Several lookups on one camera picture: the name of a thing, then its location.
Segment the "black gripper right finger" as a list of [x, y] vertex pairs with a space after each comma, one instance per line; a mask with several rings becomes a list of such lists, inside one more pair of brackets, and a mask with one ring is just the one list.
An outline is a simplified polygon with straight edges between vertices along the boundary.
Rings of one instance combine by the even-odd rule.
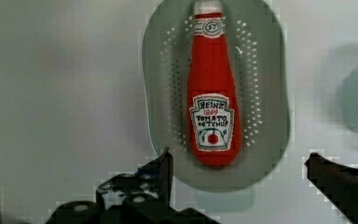
[[310, 153], [307, 179], [352, 223], [358, 224], [358, 168]]

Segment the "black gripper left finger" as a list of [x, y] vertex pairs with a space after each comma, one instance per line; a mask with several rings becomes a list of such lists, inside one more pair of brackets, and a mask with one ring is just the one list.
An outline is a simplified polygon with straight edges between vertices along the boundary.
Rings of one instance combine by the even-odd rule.
[[115, 175], [95, 192], [96, 200], [64, 203], [46, 224], [218, 224], [201, 212], [170, 206], [173, 156], [165, 148], [135, 173]]

